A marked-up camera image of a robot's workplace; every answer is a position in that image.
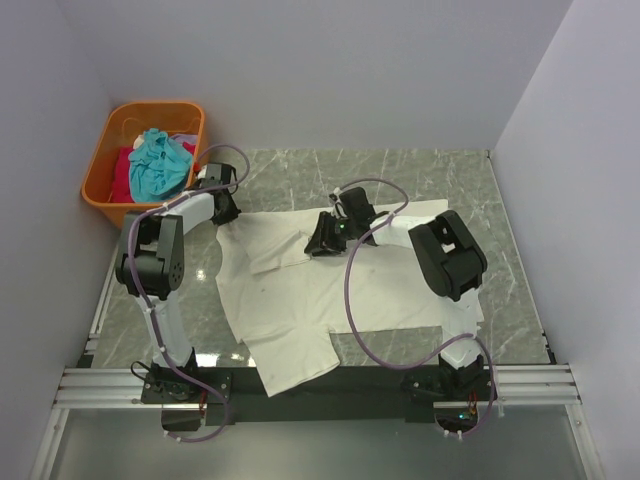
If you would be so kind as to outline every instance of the purple cable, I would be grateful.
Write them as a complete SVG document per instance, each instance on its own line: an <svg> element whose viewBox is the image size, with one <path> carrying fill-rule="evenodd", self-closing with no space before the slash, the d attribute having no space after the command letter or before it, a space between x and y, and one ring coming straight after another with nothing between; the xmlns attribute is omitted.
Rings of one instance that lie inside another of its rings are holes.
<svg viewBox="0 0 640 480"><path fill-rule="evenodd" d="M381 359L371 351L371 349L367 346L367 344L362 339L362 336L360 335L360 332L358 332L358 329L356 327L355 321L353 320L353 313L351 312L349 283L351 278L351 270L353 269L353 261L356 257L356 253L358 252L358 249L362 246L362 244L365 242L365 240L369 238L370 235L373 235L375 232L377 232L381 228L389 225L392 222L393 218L409 204L409 195L407 195L407 192L405 192L402 188L400 188L395 183L390 182L389 180L384 180L382 178L375 178L375 177L360 178L358 180L353 180L343 185L342 187L340 187L340 190L344 191L346 188L352 185L355 185L356 183L362 183L362 182L378 182L378 183L384 183L385 185L389 185L390 187L393 187L398 192L400 192L400 194L402 194L402 196L404 197L404 202L402 203L402 205L396 208L393 212L391 212L382 223L376 225L375 227L373 227L372 229L364 233L358 239L355 246L349 253L349 258L347 259L347 268L344 273L344 306L347 313L347 320L349 321L349 326L351 327L353 336L356 338L356 342L358 342L358 345L360 345L360 348L362 348L364 353L366 353L371 360L376 362L378 365L389 368L391 370L411 370L412 368L419 367L420 365L423 365L427 363L429 360L431 360L432 358L434 358L436 355L438 355L440 352L442 352L445 348L447 348L452 343L457 342L458 340L461 340L463 338L473 338L478 343L483 353L487 357L487 363L489 365L489 375L491 377L491 393L489 396L487 411L480 418L480 420L478 420L478 423L473 428L471 428L470 430L462 434L463 437L466 437L472 434L473 432L477 431L477 429L487 421L487 419L489 418L489 415L491 414L491 409L493 407L493 397L495 396L495 392L496 392L496 383L495 383L495 378L493 373L493 362L491 360L491 355L489 353L489 350L487 349L485 344L482 342L482 340L480 340L478 337L476 337L471 333L463 333L462 335L457 335L455 337L450 338L449 340L444 342L442 345L440 345L438 348L436 348L433 352L431 352L422 360L418 360L417 362L413 362L408 365L396 365Z"/></svg>
<svg viewBox="0 0 640 480"><path fill-rule="evenodd" d="M236 180L234 180L231 183L228 183L226 185L216 185L214 187L209 187L209 188L205 188L202 190L197 190L197 191L188 191L188 192L183 192L183 194L169 202L166 203L165 205L163 205L162 207L158 207L158 208L154 208L152 210L148 210L144 213L142 213L141 215L139 215L131 224L131 229L129 230L129 237L128 237L128 243L127 243L127 254L129 256L129 259L133 259L135 258L135 250L136 250L136 238L138 237L138 229L140 228L140 222L142 222L142 220L144 220L147 217L150 217L151 215L155 215L156 213L162 213L165 212L167 210L169 210L170 208L176 207L178 205L180 205L183 202L186 202L189 198L191 197L195 197L197 195L202 195L204 193L211 193L211 192L215 192L218 190L224 190L226 188L229 187L234 187L238 184L240 184L241 182L243 182L247 176L249 175L249 170L251 168L250 162L249 162L249 158L247 157L247 155L238 147L234 146L234 145L229 145L229 144L216 144L216 145L211 145L210 147L208 147L207 149L205 149L199 156L198 159L196 160L197 162L200 162L200 160L204 157L205 154L209 153L210 151L214 150L214 149L218 149L218 148L230 148L231 150L235 150L236 152L238 152L243 160L245 161L246 164L246 170L245 172L242 174L242 176ZM198 443L198 442L204 442L206 440L210 440L216 436L218 436L220 434L220 432L222 432L222 430L224 429L224 427L226 427L229 422L231 421L231 407L229 406L229 402L227 402L227 399L224 398L224 396L218 392L215 388L210 387L209 385L207 385L206 383L201 382L200 380L197 380L189 375L187 375L186 373L180 371L178 369L178 366L176 365L176 363L173 361L173 359L171 358L171 356L169 355L169 353L166 350L166 346L164 344L164 340L162 339L162 333L160 332L160 326L158 325L158 317L156 316L156 311L155 311L155 307L153 305L153 302L151 301L151 299L149 298L149 296L147 295L147 292L145 292L142 283L140 282L140 276L138 275L138 269L136 268L136 262L130 261L129 262L130 268L131 268L131 277L133 279L133 283L136 286L136 290L138 291L138 294L140 295L140 297L144 300L145 304L147 305L147 308L150 310L149 312L149 317L151 319L151 325L153 328L153 333L154 336L156 337L156 343L158 344L158 348L160 349L160 352L162 353L162 358L164 358L164 361L167 362L167 365L169 366L169 368L171 368L171 370L178 375L179 377L183 378L184 380L197 385L198 387L206 390L207 392L211 393L213 396L215 396L218 400L220 400L220 402L222 403L222 405L224 406L224 418L222 420L222 423L220 424L220 426L213 431L212 433L205 435L203 437L198 437L198 438L183 438L180 437L179 435L176 435L175 433L168 433L167 435L170 436L171 438L179 441L179 442L185 442L185 443Z"/></svg>

